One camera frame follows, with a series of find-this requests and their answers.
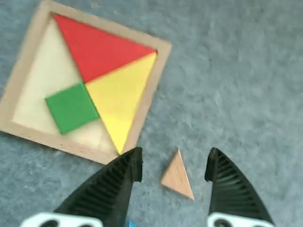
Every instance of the green square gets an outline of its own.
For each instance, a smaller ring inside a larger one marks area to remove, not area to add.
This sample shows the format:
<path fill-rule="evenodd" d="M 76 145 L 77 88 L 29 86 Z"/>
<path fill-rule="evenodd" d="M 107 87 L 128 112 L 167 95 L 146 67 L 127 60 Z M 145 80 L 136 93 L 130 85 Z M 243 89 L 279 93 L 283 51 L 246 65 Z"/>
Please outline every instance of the green square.
<path fill-rule="evenodd" d="M 45 100 L 61 134 L 99 118 L 83 83 L 60 91 Z"/>

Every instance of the blue part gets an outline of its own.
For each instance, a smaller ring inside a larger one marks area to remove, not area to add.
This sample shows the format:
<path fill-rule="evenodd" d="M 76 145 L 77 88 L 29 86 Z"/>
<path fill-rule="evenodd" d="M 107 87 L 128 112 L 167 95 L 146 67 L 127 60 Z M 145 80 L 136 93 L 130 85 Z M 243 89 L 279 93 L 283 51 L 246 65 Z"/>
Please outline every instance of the blue part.
<path fill-rule="evenodd" d="M 136 227 L 136 225 L 132 221 L 129 221 L 128 222 L 128 227 Z"/>

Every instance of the red triangle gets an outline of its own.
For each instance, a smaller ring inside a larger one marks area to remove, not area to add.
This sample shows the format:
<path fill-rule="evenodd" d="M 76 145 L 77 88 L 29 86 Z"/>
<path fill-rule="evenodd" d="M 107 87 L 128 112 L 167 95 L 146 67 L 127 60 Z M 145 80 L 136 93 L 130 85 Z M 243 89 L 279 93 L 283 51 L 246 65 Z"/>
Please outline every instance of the red triangle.
<path fill-rule="evenodd" d="M 135 61 L 154 49 L 55 14 L 84 82 Z"/>

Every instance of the wooden puzzle frame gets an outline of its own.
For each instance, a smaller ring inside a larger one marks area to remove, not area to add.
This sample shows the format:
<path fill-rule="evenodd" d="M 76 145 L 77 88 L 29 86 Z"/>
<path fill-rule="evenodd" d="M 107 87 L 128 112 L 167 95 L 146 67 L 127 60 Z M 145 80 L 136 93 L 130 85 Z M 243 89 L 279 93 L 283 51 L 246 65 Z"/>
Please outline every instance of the wooden puzzle frame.
<path fill-rule="evenodd" d="M 142 32 L 131 30 L 115 22 L 101 19 L 97 16 L 84 13 L 51 0 L 44 0 L 38 6 L 38 9 L 29 25 L 27 35 L 21 45 L 18 60 L 14 65 L 0 102 L 0 130 L 83 158 L 107 164 L 111 160 L 115 159 L 118 156 L 118 153 L 114 155 L 100 150 L 91 149 L 78 144 L 77 142 L 67 140 L 62 136 L 55 136 L 25 127 L 24 125 L 17 124 L 12 120 L 18 100 L 22 94 L 22 87 L 27 81 L 28 72 L 39 46 L 39 41 L 42 38 L 45 27 L 52 13 L 61 14 L 157 50 L 157 59 L 143 91 L 123 152 L 136 146 L 141 128 L 143 127 L 144 120 L 152 103 L 154 91 L 157 88 L 172 45 L 170 42 Z"/>

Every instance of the blue-gray carpet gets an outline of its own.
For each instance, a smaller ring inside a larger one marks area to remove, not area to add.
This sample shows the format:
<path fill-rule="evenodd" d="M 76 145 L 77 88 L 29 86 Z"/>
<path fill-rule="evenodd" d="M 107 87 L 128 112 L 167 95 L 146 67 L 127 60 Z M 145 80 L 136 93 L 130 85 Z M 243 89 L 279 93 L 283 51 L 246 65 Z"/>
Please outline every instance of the blue-gray carpet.
<path fill-rule="evenodd" d="M 171 40 L 173 50 L 138 145 L 138 227 L 206 226 L 211 147 L 251 180 L 278 227 L 303 226 L 302 0 L 60 2 Z M 0 95 L 39 0 L 0 0 Z M 163 189 L 176 146 L 196 201 Z M 0 133 L 0 226 L 55 209 L 102 165 Z"/>

